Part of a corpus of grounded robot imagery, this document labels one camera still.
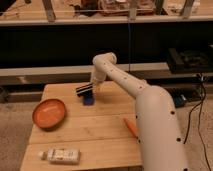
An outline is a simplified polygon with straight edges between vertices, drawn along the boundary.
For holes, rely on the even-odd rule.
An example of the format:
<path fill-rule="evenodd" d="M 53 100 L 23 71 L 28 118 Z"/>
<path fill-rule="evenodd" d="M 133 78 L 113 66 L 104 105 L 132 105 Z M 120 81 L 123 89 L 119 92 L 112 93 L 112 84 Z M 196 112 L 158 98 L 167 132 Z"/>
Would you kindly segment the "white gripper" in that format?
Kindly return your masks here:
<path fill-rule="evenodd" d="M 86 96 L 88 94 L 93 94 L 93 91 L 98 92 L 100 90 L 102 83 L 105 80 L 106 80 L 105 74 L 93 72 L 91 74 L 91 79 L 90 79 L 91 83 L 90 84 L 86 84 L 86 85 L 83 85 L 83 86 L 76 88 L 77 96 L 81 97 L 81 96 Z"/>

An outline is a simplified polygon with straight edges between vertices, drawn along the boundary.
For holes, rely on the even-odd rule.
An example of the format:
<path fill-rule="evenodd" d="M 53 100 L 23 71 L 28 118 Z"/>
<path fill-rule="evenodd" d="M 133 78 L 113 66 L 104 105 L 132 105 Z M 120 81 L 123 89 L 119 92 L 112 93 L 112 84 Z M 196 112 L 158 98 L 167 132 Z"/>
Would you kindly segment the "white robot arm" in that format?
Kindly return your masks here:
<path fill-rule="evenodd" d="M 135 99 L 138 142 L 144 171 L 189 171 L 187 155 L 171 95 L 160 86 L 149 85 L 116 66 L 114 53 L 93 58 L 90 84 L 80 92 L 97 87 L 109 77 Z"/>

